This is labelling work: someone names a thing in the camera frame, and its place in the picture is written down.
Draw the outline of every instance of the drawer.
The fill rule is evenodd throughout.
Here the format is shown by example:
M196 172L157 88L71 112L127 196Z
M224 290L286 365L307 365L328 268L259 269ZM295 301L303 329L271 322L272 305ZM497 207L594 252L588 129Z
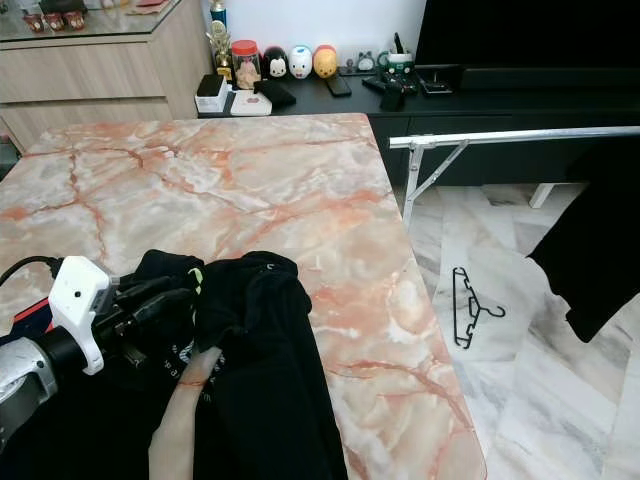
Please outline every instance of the drawer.
M162 97L146 43L0 52L0 103Z
M28 150L48 128L76 123L115 123L171 120L163 99L53 102L45 105L5 105L2 119Z

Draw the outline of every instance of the white wall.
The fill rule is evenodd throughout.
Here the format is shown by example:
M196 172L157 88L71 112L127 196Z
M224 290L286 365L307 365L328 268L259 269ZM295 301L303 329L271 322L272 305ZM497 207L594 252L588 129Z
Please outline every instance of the white wall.
M202 0L208 16L209 5ZM279 45L328 43L344 64L359 50L388 50L393 33L415 53L426 0L226 0L233 40L249 39L260 51Z

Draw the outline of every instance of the tsum tsum toy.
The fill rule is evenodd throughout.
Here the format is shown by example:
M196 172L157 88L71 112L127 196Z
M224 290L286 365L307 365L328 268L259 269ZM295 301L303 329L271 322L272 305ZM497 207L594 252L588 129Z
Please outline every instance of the tsum tsum toy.
M289 71L291 75L302 80L307 78L311 73L313 66L313 58L311 56L311 50L304 45L297 45L293 47L289 54Z
M264 51L262 73L266 78L281 78L287 74L287 56L280 47L269 47Z
M313 54L313 71L320 78L335 75L338 70L338 56L331 45L320 45Z

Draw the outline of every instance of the hanging black garment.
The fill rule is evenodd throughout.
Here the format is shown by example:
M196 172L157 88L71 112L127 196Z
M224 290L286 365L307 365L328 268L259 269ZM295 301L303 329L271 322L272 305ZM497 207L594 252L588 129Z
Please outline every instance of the hanging black garment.
M571 306L567 321L583 342L640 292L639 157L637 138L593 148L569 172L591 183L530 255Z
M150 258L143 273L167 274L149 270ZM197 319L193 330L160 322L136 345L149 355L142 369L116 356L98 375L79 376L14 434L0 478L148 478L147 450L189 334L203 349L220 343L224 355L196 411L195 479L347 478L295 263L252 252L203 271L206 299L198 305L212 316L198 316L213 320Z

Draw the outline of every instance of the white marble floor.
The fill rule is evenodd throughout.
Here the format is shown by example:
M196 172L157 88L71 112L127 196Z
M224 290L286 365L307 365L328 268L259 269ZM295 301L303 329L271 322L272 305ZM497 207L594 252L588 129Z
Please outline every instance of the white marble floor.
M438 187L414 207L411 239L490 480L640 479L640 296L584 344L526 258L580 188L556 187L539 210L534 186ZM453 342L456 266L483 307L506 310L481 313L468 350Z

